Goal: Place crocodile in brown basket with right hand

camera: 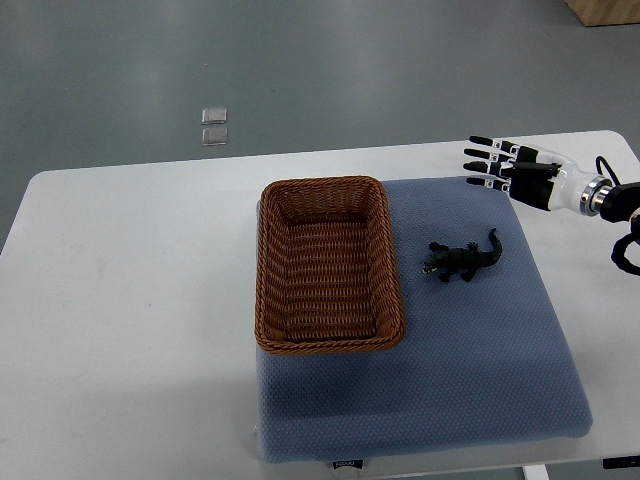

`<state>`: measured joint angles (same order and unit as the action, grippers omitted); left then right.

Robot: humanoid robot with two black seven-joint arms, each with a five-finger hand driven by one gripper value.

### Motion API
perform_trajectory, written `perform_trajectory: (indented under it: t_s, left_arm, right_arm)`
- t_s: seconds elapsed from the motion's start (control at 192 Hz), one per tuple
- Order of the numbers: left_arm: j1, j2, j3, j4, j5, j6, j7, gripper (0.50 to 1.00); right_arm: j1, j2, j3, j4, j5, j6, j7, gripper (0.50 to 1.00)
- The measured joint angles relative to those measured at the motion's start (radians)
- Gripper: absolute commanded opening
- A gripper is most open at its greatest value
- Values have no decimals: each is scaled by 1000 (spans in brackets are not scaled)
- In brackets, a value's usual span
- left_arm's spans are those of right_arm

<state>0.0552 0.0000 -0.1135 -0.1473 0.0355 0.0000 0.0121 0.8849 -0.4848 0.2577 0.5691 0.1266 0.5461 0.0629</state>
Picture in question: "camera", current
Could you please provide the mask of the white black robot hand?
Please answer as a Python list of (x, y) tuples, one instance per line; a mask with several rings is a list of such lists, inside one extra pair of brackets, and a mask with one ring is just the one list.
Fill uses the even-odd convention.
[(469, 141), (474, 146), (464, 150), (470, 158), (463, 164), (471, 173), (467, 183), (500, 191), (539, 210), (568, 209), (595, 216), (597, 196), (613, 188), (610, 179), (585, 172), (555, 152), (505, 139), (471, 136)]

